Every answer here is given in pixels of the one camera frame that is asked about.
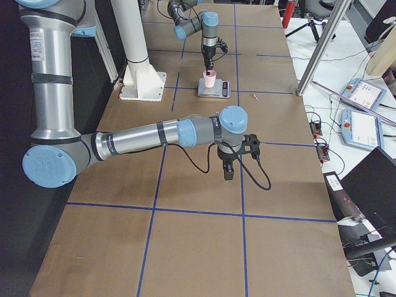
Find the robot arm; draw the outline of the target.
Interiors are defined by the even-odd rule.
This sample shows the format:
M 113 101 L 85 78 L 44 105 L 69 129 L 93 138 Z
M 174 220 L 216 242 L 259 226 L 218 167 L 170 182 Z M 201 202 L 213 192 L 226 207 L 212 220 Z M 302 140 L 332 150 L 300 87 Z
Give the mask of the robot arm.
M 179 40 L 201 32 L 201 53 L 207 74 L 214 68 L 213 58 L 218 46 L 218 14 L 216 12 L 201 10 L 195 17 L 187 18 L 184 12 L 202 1 L 169 1 L 168 15 L 173 19 L 174 32 Z
M 21 21 L 28 27 L 32 60 L 32 84 L 37 128 L 31 134 L 32 147 L 22 159 L 25 175 L 41 187 L 61 187 L 84 169 L 109 157 L 175 145 L 190 159 L 184 147 L 218 145 L 225 180 L 232 180 L 233 161 L 245 154 L 248 138 L 247 113 L 227 106 L 220 115 L 163 121 L 121 132 L 94 132 L 81 135 L 74 126 L 71 36 L 93 37 L 95 1 L 16 1 Z M 123 100 L 161 101 L 166 73 L 157 72 L 149 61 L 138 1 L 110 1 L 124 52 L 126 71 Z M 216 78 L 213 62 L 217 48 L 227 53 L 227 45 L 218 36 L 218 14 L 202 10 L 193 18 L 184 11 L 201 1 L 168 1 L 168 15 L 175 24 L 179 40 L 200 32 L 205 71 L 199 91 L 219 87 L 229 97 L 229 83 Z

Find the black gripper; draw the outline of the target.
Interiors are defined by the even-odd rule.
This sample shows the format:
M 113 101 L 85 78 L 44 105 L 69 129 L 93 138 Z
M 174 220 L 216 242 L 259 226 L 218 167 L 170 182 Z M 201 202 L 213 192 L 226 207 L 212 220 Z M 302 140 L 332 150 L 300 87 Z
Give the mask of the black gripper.
M 233 180 L 233 162 L 237 159 L 236 154 L 240 151 L 242 145 L 218 144 L 217 147 L 217 155 L 222 161 L 224 180 Z
M 214 61 L 213 57 L 216 54 L 216 47 L 215 46 L 202 46 L 202 55 L 204 57 L 204 64 L 205 64 L 205 75 L 210 75 L 210 71 L 214 68 Z

